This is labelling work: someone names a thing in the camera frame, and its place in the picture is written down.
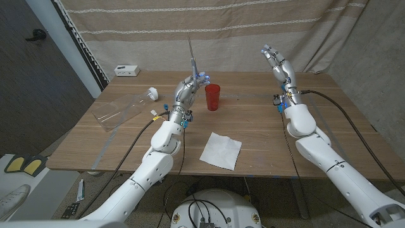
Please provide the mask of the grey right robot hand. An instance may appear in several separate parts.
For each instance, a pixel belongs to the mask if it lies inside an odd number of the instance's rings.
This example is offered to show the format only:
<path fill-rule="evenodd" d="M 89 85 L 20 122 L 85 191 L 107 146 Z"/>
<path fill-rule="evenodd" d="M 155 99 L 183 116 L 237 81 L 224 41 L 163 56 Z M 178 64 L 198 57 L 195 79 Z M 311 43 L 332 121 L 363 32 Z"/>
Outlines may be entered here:
<path fill-rule="evenodd" d="M 261 53 L 271 66 L 272 72 L 282 88 L 282 101 L 287 106 L 301 104 L 302 99 L 297 89 L 296 73 L 290 61 L 267 44 L 264 45 Z"/>

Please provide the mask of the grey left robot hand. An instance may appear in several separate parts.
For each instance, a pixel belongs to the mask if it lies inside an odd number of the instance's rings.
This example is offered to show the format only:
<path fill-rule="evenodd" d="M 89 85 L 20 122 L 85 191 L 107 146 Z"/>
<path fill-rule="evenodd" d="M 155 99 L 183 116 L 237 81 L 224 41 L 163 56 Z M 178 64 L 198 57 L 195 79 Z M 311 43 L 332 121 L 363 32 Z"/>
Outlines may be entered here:
<path fill-rule="evenodd" d="M 196 92 L 209 84 L 210 77 L 205 72 L 188 76 L 181 81 L 174 93 L 173 109 L 169 114 L 169 121 L 180 125 L 185 114 L 189 111 L 195 100 Z"/>

